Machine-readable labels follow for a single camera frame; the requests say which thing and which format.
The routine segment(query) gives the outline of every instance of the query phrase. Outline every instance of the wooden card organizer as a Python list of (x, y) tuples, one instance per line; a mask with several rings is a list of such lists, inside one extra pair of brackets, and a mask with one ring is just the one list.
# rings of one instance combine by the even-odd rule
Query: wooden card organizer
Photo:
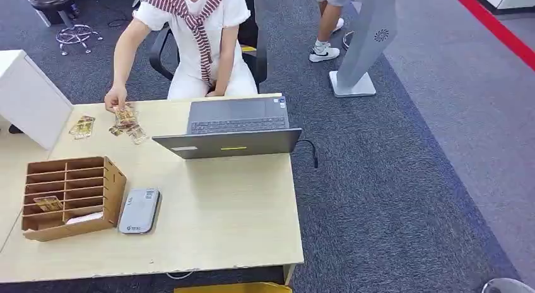
[[(126, 177), (107, 157), (28, 164), (22, 209), (23, 235), (50, 241), (117, 226)], [(34, 198), (56, 196), (62, 210), (44, 212)], [(73, 217), (103, 212), (99, 219), (66, 224)]]

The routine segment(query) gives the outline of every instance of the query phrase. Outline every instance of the hand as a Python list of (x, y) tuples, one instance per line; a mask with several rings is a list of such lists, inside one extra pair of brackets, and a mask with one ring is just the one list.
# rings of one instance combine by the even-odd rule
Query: hand
[(224, 96), (225, 94), (222, 92), (218, 92), (217, 90), (213, 90), (212, 92), (206, 94), (206, 97), (215, 97), (215, 96)]
[(115, 112), (113, 108), (115, 105), (118, 105), (119, 108), (123, 109), (124, 102), (126, 101), (126, 94), (126, 87), (124, 85), (113, 85), (112, 88), (108, 91), (108, 94), (104, 96), (104, 104), (106, 106), (106, 110), (110, 112)]

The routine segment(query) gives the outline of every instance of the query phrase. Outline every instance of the person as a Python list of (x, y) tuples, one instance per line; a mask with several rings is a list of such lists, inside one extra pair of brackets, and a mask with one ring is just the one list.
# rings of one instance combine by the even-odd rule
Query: person
[(249, 16), (245, 0), (142, 0), (115, 46), (114, 81), (104, 98), (106, 109), (124, 106), (136, 51), (151, 30), (161, 30), (165, 23), (180, 52), (167, 99), (256, 94), (237, 41), (238, 27)]
[(340, 18), (342, 7), (350, 0), (317, 0), (321, 19), (316, 43), (310, 51), (309, 60), (313, 63), (328, 61), (340, 55), (340, 49), (331, 48), (329, 38), (333, 32), (340, 30), (344, 20)]

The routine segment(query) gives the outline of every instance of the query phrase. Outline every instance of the woman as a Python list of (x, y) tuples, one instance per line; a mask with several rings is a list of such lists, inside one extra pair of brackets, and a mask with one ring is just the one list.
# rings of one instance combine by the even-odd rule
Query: woman
[(143, 0), (117, 41), (106, 109), (124, 106), (126, 81), (140, 43), (151, 30), (161, 30), (168, 22), (180, 64), (167, 99), (257, 93), (237, 41), (238, 26), (249, 16), (245, 0)]

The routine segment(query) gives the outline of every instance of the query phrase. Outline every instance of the laptop keyboard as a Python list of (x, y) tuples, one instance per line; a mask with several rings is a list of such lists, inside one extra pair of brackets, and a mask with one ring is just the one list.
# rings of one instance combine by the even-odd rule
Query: laptop keyboard
[(227, 133), (286, 129), (284, 117), (237, 119), (233, 121), (196, 121), (191, 123), (191, 134)]

